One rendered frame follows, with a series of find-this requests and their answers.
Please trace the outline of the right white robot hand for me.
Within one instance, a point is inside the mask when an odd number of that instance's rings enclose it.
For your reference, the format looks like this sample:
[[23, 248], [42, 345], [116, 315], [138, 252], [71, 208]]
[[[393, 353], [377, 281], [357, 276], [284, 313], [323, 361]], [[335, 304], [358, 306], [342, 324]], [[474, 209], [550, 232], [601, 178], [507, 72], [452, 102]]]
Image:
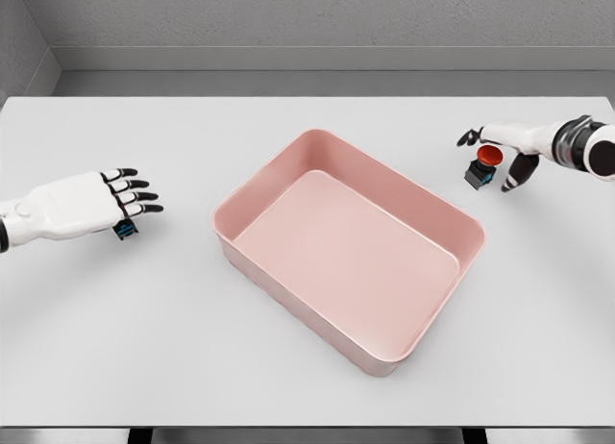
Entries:
[[547, 125], [519, 122], [492, 122], [478, 130], [470, 129], [456, 143], [457, 146], [472, 146], [477, 142], [513, 148], [517, 151], [510, 165], [502, 192], [523, 185], [536, 170], [540, 158], [555, 161], [554, 139], [563, 125], [558, 121]]

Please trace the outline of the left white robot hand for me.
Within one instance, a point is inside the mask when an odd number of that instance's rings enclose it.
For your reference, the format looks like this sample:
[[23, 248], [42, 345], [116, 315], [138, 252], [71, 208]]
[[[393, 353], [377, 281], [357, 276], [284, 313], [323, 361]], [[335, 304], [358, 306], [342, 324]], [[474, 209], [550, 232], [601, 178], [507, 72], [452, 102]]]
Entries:
[[160, 213], [159, 195], [148, 192], [133, 168], [90, 171], [46, 185], [34, 192], [42, 216], [42, 237], [76, 238], [112, 230], [125, 218]]

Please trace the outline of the pink rectangular basket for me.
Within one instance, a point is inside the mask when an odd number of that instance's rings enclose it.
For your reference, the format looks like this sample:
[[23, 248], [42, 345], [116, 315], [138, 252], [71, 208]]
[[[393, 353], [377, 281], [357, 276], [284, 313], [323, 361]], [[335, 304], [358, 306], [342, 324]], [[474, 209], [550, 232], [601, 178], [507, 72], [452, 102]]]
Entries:
[[472, 216], [309, 130], [214, 211], [228, 261], [374, 377], [417, 347], [485, 243]]

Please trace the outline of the red-capped industrial switch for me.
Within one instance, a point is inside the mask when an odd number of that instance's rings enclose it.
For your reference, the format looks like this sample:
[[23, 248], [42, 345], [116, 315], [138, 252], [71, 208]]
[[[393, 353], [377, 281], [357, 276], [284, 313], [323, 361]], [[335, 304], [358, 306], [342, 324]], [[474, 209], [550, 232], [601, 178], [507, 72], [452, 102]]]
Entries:
[[482, 145], [477, 150], [476, 158], [466, 170], [464, 180], [475, 190], [488, 185], [503, 159], [504, 154], [498, 147], [490, 144]]

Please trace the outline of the black industrial switch with blue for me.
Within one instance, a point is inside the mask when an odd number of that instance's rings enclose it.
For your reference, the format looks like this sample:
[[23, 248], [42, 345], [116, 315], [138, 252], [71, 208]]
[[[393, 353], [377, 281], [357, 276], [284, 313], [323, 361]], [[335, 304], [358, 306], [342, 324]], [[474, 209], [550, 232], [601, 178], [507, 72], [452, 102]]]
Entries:
[[135, 222], [131, 218], [122, 219], [112, 227], [112, 230], [120, 240], [138, 233]]

